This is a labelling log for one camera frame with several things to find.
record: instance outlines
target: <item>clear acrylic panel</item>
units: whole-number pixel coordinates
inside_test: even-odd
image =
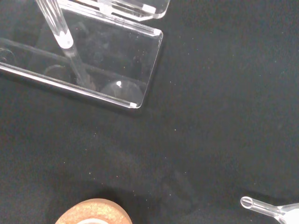
[[[58,3],[64,20],[51,15],[47,23],[35,0],[0,0],[0,69],[139,108],[162,32],[76,2]]]
[[[162,18],[170,0],[72,0],[100,8],[105,14],[119,14],[136,21]]]

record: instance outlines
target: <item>black fabric surface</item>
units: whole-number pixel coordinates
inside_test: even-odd
[[[122,112],[0,77],[0,222],[90,198],[134,224],[271,224],[299,202],[299,3],[172,0],[147,101]]]

